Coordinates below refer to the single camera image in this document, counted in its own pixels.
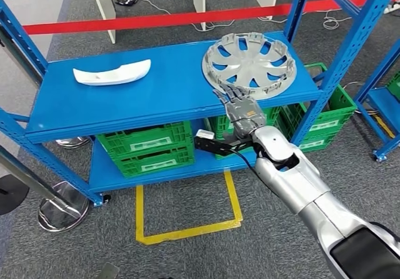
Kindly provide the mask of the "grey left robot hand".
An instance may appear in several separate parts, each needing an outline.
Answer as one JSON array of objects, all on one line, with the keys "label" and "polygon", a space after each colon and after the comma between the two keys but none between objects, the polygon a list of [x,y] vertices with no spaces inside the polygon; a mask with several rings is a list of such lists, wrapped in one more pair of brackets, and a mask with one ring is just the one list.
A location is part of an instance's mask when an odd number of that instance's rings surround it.
[{"label": "grey left robot hand", "polygon": [[97,274],[96,279],[117,279],[119,271],[119,267],[107,262]]}]

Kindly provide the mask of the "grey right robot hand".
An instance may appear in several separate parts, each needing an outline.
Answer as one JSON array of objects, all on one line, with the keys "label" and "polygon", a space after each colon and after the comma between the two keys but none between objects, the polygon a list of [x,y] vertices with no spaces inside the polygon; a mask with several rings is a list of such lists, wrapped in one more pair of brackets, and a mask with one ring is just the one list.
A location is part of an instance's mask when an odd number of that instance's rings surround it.
[{"label": "grey right robot hand", "polygon": [[232,84],[220,84],[220,87],[221,90],[214,89],[213,93],[224,106],[237,138],[245,139],[266,125],[264,112],[248,90]]}]

